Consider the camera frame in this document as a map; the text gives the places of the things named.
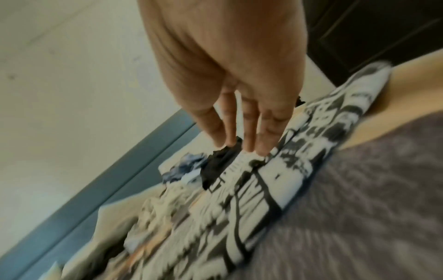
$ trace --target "skin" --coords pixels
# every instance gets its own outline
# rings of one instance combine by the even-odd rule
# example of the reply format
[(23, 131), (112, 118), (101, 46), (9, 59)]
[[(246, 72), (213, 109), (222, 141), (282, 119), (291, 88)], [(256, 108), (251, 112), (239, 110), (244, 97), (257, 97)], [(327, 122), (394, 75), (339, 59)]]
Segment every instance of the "skin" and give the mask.
[(267, 155), (303, 85), (307, 35), (300, 0), (138, 3), (164, 82), (179, 105), (217, 147), (235, 144), (241, 106), (243, 149)]

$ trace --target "gray cloth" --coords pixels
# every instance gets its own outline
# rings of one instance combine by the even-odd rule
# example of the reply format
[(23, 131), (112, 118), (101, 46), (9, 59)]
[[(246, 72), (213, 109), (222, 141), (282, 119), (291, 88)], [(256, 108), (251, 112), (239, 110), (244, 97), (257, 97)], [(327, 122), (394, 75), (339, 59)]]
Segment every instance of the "gray cloth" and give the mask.
[(229, 279), (443, 279), (442, 124), (334, 154)]

